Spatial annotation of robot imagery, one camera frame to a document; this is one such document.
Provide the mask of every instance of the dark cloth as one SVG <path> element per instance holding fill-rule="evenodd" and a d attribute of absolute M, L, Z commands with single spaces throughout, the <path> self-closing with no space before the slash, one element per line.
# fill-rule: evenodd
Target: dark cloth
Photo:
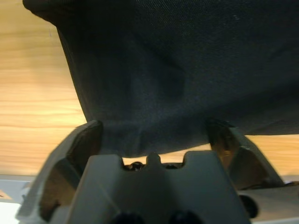
<path fill-rule="evenodd" d="M 102 153 L 207 143 L 205 120 L 299 133 L 298 0 L 24 0 L 57 26 Z"/>

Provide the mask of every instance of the wooden table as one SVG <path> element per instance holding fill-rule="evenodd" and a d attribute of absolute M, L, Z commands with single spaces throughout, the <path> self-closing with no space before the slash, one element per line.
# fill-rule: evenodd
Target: wooden table
<path fill-rule="evenodd" d="M 0 28 L 0 174 L 36 175 L 85 118 L 55 27 L 21 0 L 1 0 Z M 250 138 L 281 175 L 299 175 L 299 135 Z M 162 161 L 182 161 L 184 153 Z"/>

